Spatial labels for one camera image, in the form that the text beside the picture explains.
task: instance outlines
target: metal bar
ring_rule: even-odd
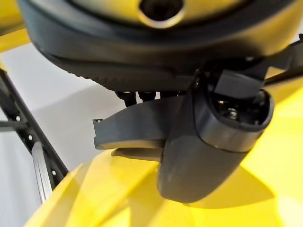
[[[46,166],[48,166],[47,171],[52,183],[51,185],[52,188],[55,188],[55,186],[66,176],[68,170],[47,137],[44,135],[38,123],[35,121],[31,112],[28,110],[6,72],[1,69],[0,91],[3,94],[0,96],[0,105],[8,118],[8,122],[0,123],[0,126],[1,124],[3,126],[2,130],[9,131],[14,129],[30,153],[32,153],[36,142],[41,143]]]
[[[41,202],[52,194],[51,178],[49,177],[48,167],[44,156],[44,151],[40,142],[36,142],[32,149],[32,157],[38,183]]]
[[[15,131],[28,128],[25,122],[0,121],[0,131]]]

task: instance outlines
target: bolt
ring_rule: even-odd
[[[229,118],[232,120],[236,120],[238,117],[237,111],[233,108],[228,108],[228,111],[229,111]]]

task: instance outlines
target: white wall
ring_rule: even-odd
[[[32,44],[1,54],[0,61],[69,170],[100,152],[91,120],[124,108],[114,92],[52,65]],[[0,226],[22,226],[40,199],[32,158],[14,132],[0,133],[0,179]]]

